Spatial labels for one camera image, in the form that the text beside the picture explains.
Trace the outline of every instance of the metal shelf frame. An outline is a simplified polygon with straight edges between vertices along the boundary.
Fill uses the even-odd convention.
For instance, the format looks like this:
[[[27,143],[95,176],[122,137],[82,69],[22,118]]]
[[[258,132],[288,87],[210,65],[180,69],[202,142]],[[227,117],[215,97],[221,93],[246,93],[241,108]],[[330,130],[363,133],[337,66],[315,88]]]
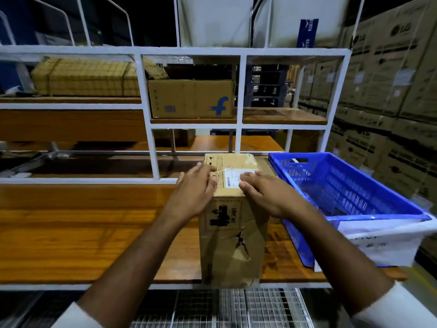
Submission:
[[[165,155],[166,152],[156,151],[153,131],[154,129],[235,129],[235,153],[244,153],[241,151],[241,134],[243,129],[286,129],[288,130],[285,151],[288,152],[292,139],[293,130],[320,130],[322,132],[317,151],[324,152],[328,141],[329,133],[331,130],[332,122],[336,112],[338,100],[340,97],[341,89],[343,86],[344,78],[346,75],[347,66],[351,57],[350,49],[324,49],[324,48],[267,48],[268,46],[268,34],[266,34],[266,44],[264,48],[232,48],[232,47],[180,47],[180,30],[178,22],[178,5],[177,0],[174,2],[174,11],[176,18],[176,36],[177,47],[142,47],[134,46],[132,40],[132,33],[129,23],[129,16],[126,11],[120,8],[117,4],[114,6],[123,11],[128,19],[129,34],[131,37],[132,46],[92,46],[90,41],[90,35],[86,25],[84,12],[81,4],[81,0],[76,0],[81,15],[82,24],[84,27],[87,46],[47,46],[47,45],[0,45],[0,61],[8,62],[30,62],[36,63],[43,59],[44,56],[56,56],[63,58],[103,58],[107,60],[123,60],[134,62],[138,75],[139,91],[141,96],[140,104],[35,104],[35,103],[13,103],[13,104],[0,104],[0,109],[51,109],[51,110],[142,110],[144,115],[145,129],[147,134],[147,142],[149,143],[148,151],[125,151],[126,155],[131,154],[147,154],[150,155],[152,174],[151,178],[0,178],[0,184],[174,184],[176,178],[161,178],[158,169],[158,155]],[[361,0],[360,9],[358,11],[355,28],[358,26],[358,22],[361,16],[362,6],[364,0]],[[250,15],[253,16],[254,12],[251,9]],[[224,62],[239,64],[238,83],[242,83],[238,86],[238,97],[244,96],[244,90],[246,82],[246,65],[256,64],[260,59],[270,61],[270,63],[277,63],[278,60],[285,60],[288,64],[299,64],[301,66],[301,73],[299,74],[298,89],[295,94],[294,108],[297,108],[297,101],[299,99],[299,91],[301,81],[303,77],[303,69],[305,64],[314,63],[318,60],[324,59],[339,59],[340,65],[336,73],[335,82],[331,94],[331,100],[327,109],[326,125],[310,125],[310,124],[246,124],[243,123],[243,105],[244,99],[238,99],[237,104],[237,122],[236,123],[167,123],[156,124],[151,123],[151,112],[149,106],[149,95],[147,91],[147,80],[145,77],[145,70],[142,62],[143,56],[148,56],[156,62],[163,60],[162,63],[170,63],[174,59],[175,63],[180,63],[177,58],[184,58],[183,63],[192,63],[189,57],[203,56],[213,57],[211,62],[216,63],[217,59],[223,58]],[[73,153],[73,151],[63,151],[63,153]],[[108,154],[107,151],[101,151],[102,154]],[[122,151],[112,152],[113,154],[123,154]],[[169,151],[169,155],[178,154],[192,154],[203,155],[205,151],[188,151],[177,152],[174,148]],[[254,152],[255,154],[266,155],[269,151]]]

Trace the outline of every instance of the white container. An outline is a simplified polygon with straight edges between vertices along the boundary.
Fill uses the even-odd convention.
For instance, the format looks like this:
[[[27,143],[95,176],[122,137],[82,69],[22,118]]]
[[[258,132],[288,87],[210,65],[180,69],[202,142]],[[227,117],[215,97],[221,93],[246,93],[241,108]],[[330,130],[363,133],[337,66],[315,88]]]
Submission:
[[[254,0],[178,0],[181,47],[249,47]]]
[[[271,0],[268,47],[295,48],[301,20],[318,19],[314,47],[338,44],[349,0]],[[254,43],[264,47],[270,0],[263,0],[254,21]]]

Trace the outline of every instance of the blue label with white text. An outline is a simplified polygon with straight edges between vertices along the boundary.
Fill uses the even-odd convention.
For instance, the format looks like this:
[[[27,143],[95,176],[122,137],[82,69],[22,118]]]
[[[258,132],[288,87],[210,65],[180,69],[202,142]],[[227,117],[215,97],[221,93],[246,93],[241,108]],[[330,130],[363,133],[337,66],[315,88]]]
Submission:
[[[301,20],[296,48],[311,48],[314,46],[318,24],[318,18],[313,20]]]

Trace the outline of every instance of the wire mesh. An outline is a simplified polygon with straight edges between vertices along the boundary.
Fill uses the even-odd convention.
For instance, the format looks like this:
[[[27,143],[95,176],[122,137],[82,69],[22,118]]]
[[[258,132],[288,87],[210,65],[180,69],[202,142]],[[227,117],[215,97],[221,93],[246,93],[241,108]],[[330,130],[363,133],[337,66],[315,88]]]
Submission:
[[[45,292],[20,328],[49,328],[82,292]],[[130,328],[313,328],[295,289],[150,290]]]

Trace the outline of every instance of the wooden table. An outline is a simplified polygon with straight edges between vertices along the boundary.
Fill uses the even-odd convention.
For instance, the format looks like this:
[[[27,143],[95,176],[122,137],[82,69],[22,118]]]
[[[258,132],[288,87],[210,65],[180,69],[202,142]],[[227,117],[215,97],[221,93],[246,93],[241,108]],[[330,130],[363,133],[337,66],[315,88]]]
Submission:
[[[147,228],[173,185],[1,185],[0,290],[13,284],[88,284]],[[199,284],[198,222],[174,240],[154,283]],[[384,271],[399,280],[398,268]],[[302,265],[281,223],[271,221],[262,283],[324,283]]]

